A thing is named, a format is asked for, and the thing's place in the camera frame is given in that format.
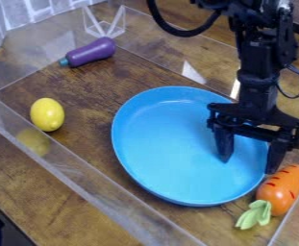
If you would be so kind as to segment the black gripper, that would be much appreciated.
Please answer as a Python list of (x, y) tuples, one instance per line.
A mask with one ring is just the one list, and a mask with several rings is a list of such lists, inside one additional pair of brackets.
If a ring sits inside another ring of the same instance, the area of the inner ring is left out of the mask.
[(229, 162), (234, 153), (234, 135), (270, 142), (266, 173), (274, 174), (288, 150), (299, 148), (299, 119), (274, 106), (268, 112), (244, 108), (240, 104), (209, 105), (209, 127), (216, 133), (218, 157)]

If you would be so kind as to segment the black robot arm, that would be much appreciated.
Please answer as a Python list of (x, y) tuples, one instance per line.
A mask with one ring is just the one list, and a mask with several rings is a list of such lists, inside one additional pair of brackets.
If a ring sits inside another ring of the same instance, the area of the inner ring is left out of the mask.
[(240, 99), (212, 103), (208, 125), (217, 140), (220, 158), (234, 152), (234, 137), (242, 135), (270, 143), (266, 172), (277, 172), (285, 154), (299, 147), (299, 119), (278, 108), (284, 93), (284, 69), (294, 70), (298, 43), (293, 32), (293, 4), (282, 0), (190, 0), (214, 12), (206, 27), (221, 15), (229, 17), (236, 34), (241, 68)]

